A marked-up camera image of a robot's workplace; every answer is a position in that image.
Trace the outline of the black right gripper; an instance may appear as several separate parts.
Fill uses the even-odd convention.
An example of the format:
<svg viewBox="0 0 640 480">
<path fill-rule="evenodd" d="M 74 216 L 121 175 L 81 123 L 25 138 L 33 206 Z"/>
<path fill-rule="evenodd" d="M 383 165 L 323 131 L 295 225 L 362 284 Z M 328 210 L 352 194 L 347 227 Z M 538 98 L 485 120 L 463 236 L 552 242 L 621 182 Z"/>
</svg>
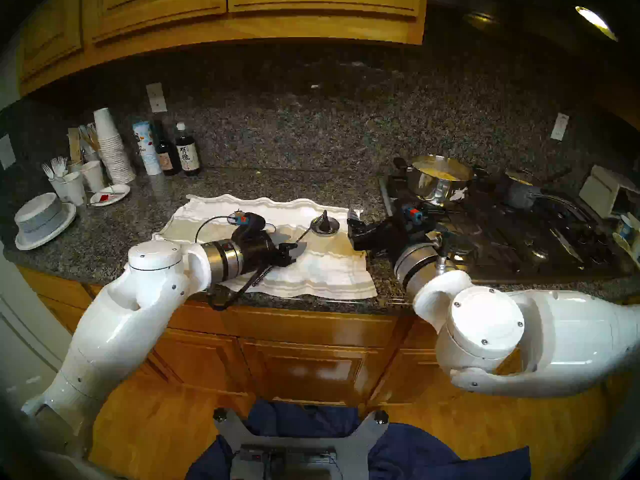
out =
<svg viewBox="0 0 640 480">
<path fill-rule="evenodd" d="M 409 246 L 430 243 L 431 232 L 444 233 L 446 227 L 427 219 L 426 224 L 414 225 L 388 217 L 377 223 L 367 224 L 360 219 L 358 210 L 347 211 L 348 239 L 356 252 L 370 252 L 398 259 Z"/>
</svg>

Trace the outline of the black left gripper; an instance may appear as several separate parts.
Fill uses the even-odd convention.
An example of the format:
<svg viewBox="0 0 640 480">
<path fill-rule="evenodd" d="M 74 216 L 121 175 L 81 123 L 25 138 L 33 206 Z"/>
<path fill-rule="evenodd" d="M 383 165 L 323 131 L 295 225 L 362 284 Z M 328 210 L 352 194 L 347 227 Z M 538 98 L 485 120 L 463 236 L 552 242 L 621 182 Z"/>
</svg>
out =
<svg viewBox="0 0 640 480">
<path fill-rule="evenodd" d="M 297 242 L 281 242 L 277 248 L 263 230 L 236 229 L 232 234 L 232 242 L 237 247 L 238 275 L 261 275 L 273 266 L 286 268 L 294 263 L 290 254 L 298 247 Z"/>
</svg>

